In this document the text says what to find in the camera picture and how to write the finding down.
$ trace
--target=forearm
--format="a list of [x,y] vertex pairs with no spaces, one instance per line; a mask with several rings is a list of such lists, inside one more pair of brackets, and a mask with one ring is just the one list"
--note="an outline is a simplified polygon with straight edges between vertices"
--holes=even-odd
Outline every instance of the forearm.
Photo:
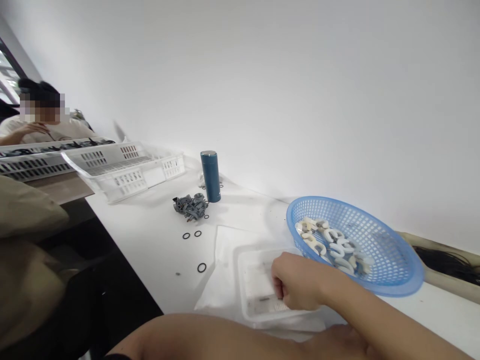
[[252,330],[233,321],[196,314],[171,314],[142,325],[110,354],[132,360],[306,358],[301,344]]
[[0,137],[0,146],[18,145],[22,142],[24,136],[23,133],[12,132],[7,136]]
[[383,359],[471,359],[468,355],[350,279],[329,301]]

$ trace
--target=white wall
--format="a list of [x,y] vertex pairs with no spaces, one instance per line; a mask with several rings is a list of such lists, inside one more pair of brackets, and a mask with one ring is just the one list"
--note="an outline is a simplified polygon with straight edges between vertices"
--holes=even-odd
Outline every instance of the white wall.
[[20,45],[17,37],[6,23],[5,19],[0,15],[0,38],[5,43],[8,50],[15,58],[16,62],[20,65],[25,74],[32,80],[41,81],[42,78],[37,71],[37,68],[32,63],[22,45]]
[[338,198],[480,253],[480,2],[7,0],[0,10],[42,77],[105,134],[116,119],[196,159],[214,149],[223,174],[258,192]]

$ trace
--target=blue mesh basket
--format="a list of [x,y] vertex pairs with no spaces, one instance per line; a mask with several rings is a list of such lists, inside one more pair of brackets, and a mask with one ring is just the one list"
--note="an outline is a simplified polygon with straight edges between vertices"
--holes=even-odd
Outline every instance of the blue mesh basket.
[[[400,235],[369,213],[346,202],[321,196],[304,196],[294,200],[286,211],[286,222],[295,240],[295,246],[306,258],[328,264],[318,256],[295,229],[304,217],[325,219],[332,229],[338,229],[352,239],[363,251],[375,259],[371,273],[350,276],[371,292],[388,297],[404,297],[417,292],[424,281],[422,262]],[[318,232],[315,238],[328,242]]]

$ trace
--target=white plastic tray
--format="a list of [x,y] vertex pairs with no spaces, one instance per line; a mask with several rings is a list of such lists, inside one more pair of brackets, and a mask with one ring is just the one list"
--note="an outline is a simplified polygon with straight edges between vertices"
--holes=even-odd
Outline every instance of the white plastic tray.
[[283,252],[302,255],[296,247],[246,251],[238,255],[241,311],[247,321],[262,323],[310,312],[290,310],[275,295],[272,263]]
[[[93,137],[92,140],[108,140],[106,137]],[[19,155],[12,157],[0,158],[0,175],[8,176],[14,180],[20,182],[27,182],[30,180],[48,178],[55,175],[71,173],[75,171],[71,168],[62,157],[61,151],[52,152],[40,152],[42,149],[52,146],[58,147],[62,144],[69,144],[72,142],[85,142],[89,141],[88,138],[75,139],[75,140],[62,140],[62,141],[50,141],[50,142],[38,142],[32,144],[20,144],[20,145],[8,145],[0,146],[0,155],[4,152],[26,149],[34,152],[31,155]]]
[[185,172],[183,154],[163,153],[141,142],[62,152],[65,161],[109,204],[117,203]]

